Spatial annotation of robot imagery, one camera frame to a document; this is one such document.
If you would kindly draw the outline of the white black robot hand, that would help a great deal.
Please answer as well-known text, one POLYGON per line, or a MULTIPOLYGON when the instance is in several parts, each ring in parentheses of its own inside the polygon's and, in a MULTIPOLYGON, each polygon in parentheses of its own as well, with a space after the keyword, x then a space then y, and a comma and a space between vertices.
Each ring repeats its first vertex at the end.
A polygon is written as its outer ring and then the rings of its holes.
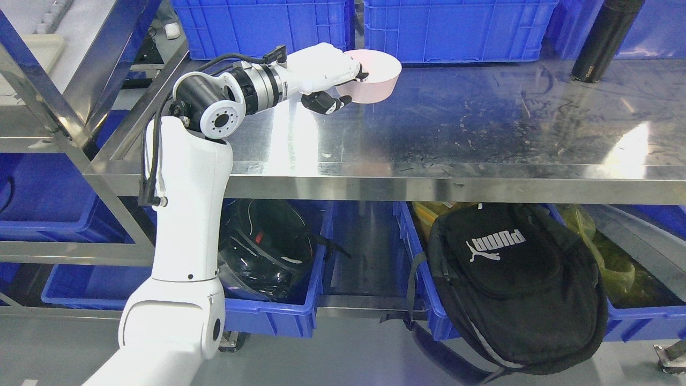
POLYGON ((284 86, 282 98, 300 94, 304 107, 322 115, 337 112, 352 101, 349 95, 330 96, 326 92, 329 88, 369 76, 359 61, 328 42, 289 54, 284 63, 275 63, 272 69, 284 86))

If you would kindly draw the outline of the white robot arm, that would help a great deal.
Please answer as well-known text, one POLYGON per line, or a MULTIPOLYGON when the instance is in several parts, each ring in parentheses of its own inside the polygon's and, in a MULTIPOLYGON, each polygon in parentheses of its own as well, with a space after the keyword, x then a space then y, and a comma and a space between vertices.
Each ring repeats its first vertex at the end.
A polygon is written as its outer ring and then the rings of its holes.
POLYGON ((158 214, 152 273, 125 304, 117 352, 86 385, 189 385, 218 352, 225 327, 220 211, 233 167, 225 138, 247 108, 228 73, 217 85, 192 86, 191 95, 206 105, 203 136, 159 113, 145 129, 139 202, 158 214))

